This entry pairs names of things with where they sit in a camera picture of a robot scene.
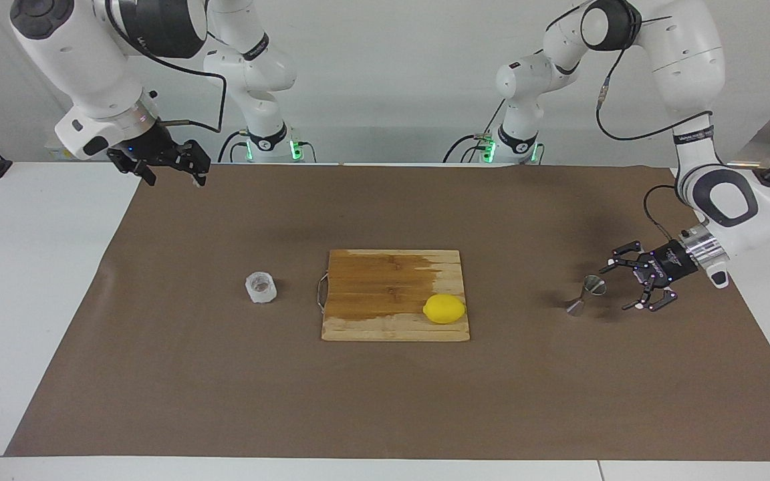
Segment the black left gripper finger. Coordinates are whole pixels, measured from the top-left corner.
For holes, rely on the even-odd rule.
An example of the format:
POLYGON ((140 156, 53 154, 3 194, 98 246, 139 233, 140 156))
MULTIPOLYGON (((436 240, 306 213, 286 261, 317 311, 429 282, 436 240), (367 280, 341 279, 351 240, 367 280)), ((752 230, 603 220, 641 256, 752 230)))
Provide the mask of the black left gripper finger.
POLYGON ((635 301, 624 305, 624 311, 646 309, 654 313, 678 299, 678 293, 670 287, 672 278, 665 274, 659 271, 633 271, 633 274, 642 285, 642 294, 635 301))
POLYGON ((599 274, 608 273, 617 267, 623 266, 632 270, 644 270, 646 268, 646 262, 640 260, 640 256, 644 253, 642 250, 642 244, 638 240, 627 243, 617 249, 612 250, 611 257, 607 261, 607 265, 599 269, 599 274), (635 259, 627 259, 625 256, 630 253, 636 253, 635 259))

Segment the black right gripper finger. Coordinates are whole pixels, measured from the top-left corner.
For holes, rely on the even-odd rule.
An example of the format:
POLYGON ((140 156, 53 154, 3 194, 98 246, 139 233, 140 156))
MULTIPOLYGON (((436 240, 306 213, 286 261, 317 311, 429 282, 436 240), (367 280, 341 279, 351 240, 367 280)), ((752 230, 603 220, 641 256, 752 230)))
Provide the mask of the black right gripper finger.
POLYGON ((109 148, 105 150, 105 153, 120 173, 139 177, 149 186, 156 185, 156 175, 152 172, 150 165, 158 160, 158 156, 132 159, 125 155, 123 150, 115 148, 109 148))
POLYGON ((195 140, 174 146, 174 153, 169 164, 175 170, 190 174, 195 186, 202 188, 206 184, 210 171, 210 156, 195 140))

